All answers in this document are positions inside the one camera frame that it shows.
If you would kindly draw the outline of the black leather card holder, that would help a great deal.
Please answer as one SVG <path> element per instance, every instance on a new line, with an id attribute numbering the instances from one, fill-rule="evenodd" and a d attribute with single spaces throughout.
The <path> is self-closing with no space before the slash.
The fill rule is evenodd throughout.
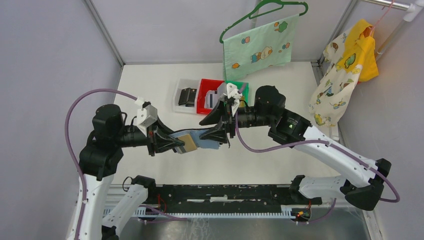
<path id="1" fill-rule="evenodd" d="M 208 129 L 207 128 L 199 128 L 199 129 L 183 129 L 183 130 L 179 130 L 176 131 L 172 134 L 170 134 L 169 136 L 175 139 L 179 139 L 179 137 L 186 135 L 186 134 L 190 134 L 191 137 L 193 138 L 194 142 L 197 145 L 197 149 L 213 149 L 213 150 L 218 150 L 220 148 L 220 144 L 216 141 L 212 141 L 212 140 L 201 140 L 200 139 L 200 135 L 204 132 L 206 132 Z M 186 154 L 182 152 L 182 146 L 181 147 L 176 147 L 174 148 L 174 150 L 179 153 L 179 154 Z"/>

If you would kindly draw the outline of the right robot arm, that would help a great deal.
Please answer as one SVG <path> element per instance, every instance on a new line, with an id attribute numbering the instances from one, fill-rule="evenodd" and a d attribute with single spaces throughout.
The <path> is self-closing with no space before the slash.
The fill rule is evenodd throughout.
<path id="1" fill-rule="evenodd" d="M 308 154 L 337 172 L 334 177 L 297 175 L 289 186 L 289 199 L 302 204 L 315 198 L 345 199 L 352 206 L 372 211 L 382 201 L 391 163 L 363 157 L 331 140 L 301 115 L 285 108 L 286 97 L 276 87 L 264 85 L 255 92 L 252 106 L 240 107 L 241 91 L 231 83 L 200 125 L 207 128 L 201 140 L 221 144 L 239 135 L 240 129 L 268 126 L 277 148 Z"/>

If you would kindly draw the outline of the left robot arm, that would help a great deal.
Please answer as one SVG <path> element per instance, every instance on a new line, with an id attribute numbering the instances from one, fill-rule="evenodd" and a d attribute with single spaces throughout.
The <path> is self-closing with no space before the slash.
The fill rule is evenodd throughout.
<path id="1" fill-rule="evenodd" d="M 118 240 L 121 232 L 137 208 L 153 203 L 159 195 L 153 178 L 137 175 L 114 209 L 103 216 L 107 196 L 119 162 L 128 147 L 147 147 L 154 156 L 184 142 L 172 136 L 161 121 L 144 121 L 126 125 L 127 114 L 115 104 L 106 104 L 95 111 L 93 131 L 77 158 L 79 195 L 70 240 Z"/>

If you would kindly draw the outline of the gold credit card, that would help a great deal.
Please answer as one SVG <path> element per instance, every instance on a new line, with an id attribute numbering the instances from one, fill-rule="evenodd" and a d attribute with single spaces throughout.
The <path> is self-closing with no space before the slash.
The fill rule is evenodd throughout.
<path id="1" fill-rule="evenodd" d="M 181 147 L 181 151 L 183 153 L 188 153 L 197 150 L 198 146 L 196 145 L 190 134 L 182 135 L 178 139 L 184 142 L 184 146 Z"/>

